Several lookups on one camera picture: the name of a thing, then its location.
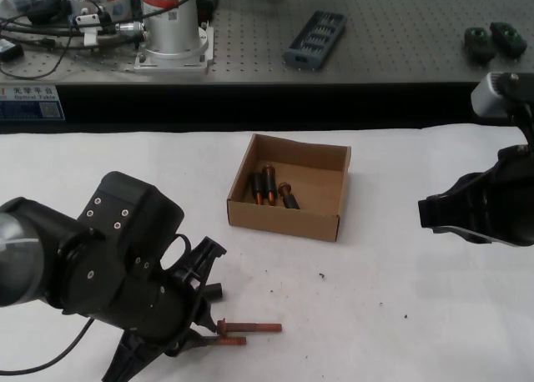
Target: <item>robotic arm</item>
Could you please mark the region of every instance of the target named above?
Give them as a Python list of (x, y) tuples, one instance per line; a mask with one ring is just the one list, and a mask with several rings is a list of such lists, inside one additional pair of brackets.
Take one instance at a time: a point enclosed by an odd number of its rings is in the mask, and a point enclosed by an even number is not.
[[(0, 207), (0, 306), (40, 299), (124, 329), (105, 382), (126, 382), (161, 354), (217, 344), (190, 325), (217, 331), (205, 288), (226, 250), (210, 238), (192, 250), (174, 234), (183, 219), (154, 186), (117, 172), (78, 219), (14, 199)], [(177, 237), (186, 250), (163, 270)]]
[(421, 227), (475, 244), (534, 244), (534, 74), (489, 73), (471, 95), (483, 118), (508, 117), (527, 145), (500, 150), (485, 173), (461, 177), (447, 192), (419, 202)]

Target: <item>copper bolt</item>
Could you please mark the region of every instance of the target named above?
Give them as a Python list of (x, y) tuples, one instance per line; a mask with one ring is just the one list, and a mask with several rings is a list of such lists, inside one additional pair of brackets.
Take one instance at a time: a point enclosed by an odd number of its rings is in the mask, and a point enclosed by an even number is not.
[(300, 209), (297, 199), (291, 194), (291, 185), (289, 183), (282, 182), (278, 187), (278, 193), (282, 196), (284, 206), (287, 209)]
[(264, 198), (261, 193), (256, 193), (256, 204), (264, 205)]
[(261, 173), (254, 172), (250, 175), (250, 187), (252, 188), (252, 197), (254, 197), (256, 204), (264, 205), (264, 187)]
[(215, 338), (209, 341), (210, 346), (244, 346), (247, 344), (247, 338), (238, 336), (235, 338)]
[(225, 336), (230, 332), (281, 332), (282, 324), (253, 324), (217, 321), (217, 333)]
[(265, 165), (262, 169), (264, 175), (265, 192), (267, 192), (267, 201), (269, 205), (276, 205), (276, 170), (272, 165)]
[(282, 197), (284, 197), (286, 194), (291, 193), (291, 185), (286, 182), (282, 182), (280, 186), (278, 187), (278, 194)]

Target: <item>label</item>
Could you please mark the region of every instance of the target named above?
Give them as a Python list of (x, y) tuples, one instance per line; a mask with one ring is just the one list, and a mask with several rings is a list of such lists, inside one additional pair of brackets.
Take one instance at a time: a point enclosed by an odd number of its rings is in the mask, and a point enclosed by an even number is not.
[(0, 121), (63, 121), (55, 86), (0, 86)]
[[(155, 7), (154, 5), (150, 5), (150, 4), (143, 2), (143, 14), (144, 15), (149, 15), (150, 13), (155, 13), (161, 10), (162, 8)], [(151, 18), (156, 18), (156, 19), (160, 19), (162, 21), (168, 21), (168, 22), (177, 22), (179, 20), (178, 9), (173, 9), (172, 11), (167, 11), (166, 13), (160, 13), (158, 15), (154, 15)]]

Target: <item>silver cylinder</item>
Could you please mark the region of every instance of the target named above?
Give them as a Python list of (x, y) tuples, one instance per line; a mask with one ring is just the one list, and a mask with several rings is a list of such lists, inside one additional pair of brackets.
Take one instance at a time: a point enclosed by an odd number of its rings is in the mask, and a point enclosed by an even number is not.
[[(178, 0), (143, 0), (143, 14), (168, 8)], [(199, 36), (196, 0), (189, 0), (179, 8), (145, 20), (149, 43), (145, 49), (157, 58), (174, 58), (177, 54), (198, 51)]]

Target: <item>metal mount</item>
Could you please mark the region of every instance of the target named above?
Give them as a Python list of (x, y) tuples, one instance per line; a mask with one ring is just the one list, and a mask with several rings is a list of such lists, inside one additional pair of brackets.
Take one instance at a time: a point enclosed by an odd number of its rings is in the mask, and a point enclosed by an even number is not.
[(84, 46), (96, 46), (98, 45), (98, 31), (102, 30), (101, 26), (92, 28), (83, 28), (83, 25), (91, 25), (100, 23), (100, 18), (96, 14), (84, 14), (76, 17), (76, 23), (79, 26), (80, 32), (83, 33), (83, 45)]
[(199, 28), (201, 46), (192, 51), (181, 54), (165, 55), (148, 50), (142, 45), (135, 58), (136, 72), (208, 72), (208, 67), (214, 61), (214, 29), (212, 27)]

